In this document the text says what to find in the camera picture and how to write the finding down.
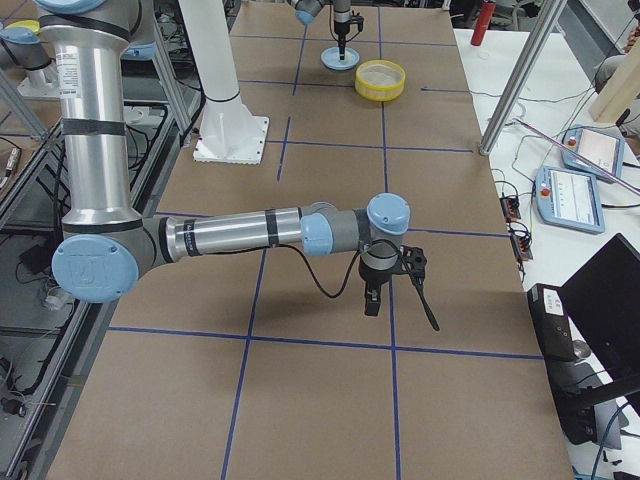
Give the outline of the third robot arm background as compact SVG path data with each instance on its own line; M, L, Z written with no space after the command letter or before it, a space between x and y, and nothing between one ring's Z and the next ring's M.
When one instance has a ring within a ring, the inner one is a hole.
M29 28L9 26L1 29L1 70L23 70L26 78L18 86L25 97L52 98L59 95L55 61Z

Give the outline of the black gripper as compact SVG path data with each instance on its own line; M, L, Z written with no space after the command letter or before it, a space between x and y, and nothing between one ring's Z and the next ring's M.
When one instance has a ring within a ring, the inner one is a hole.
M378 257L369 253L360 255L358 273L365 283L365 316L378 316L380 310L380 289L390 281L396 270L399 256Z
M339 60L344 61L346 55L346 35L349 33L349 23L335 21L334 33L337 35Z

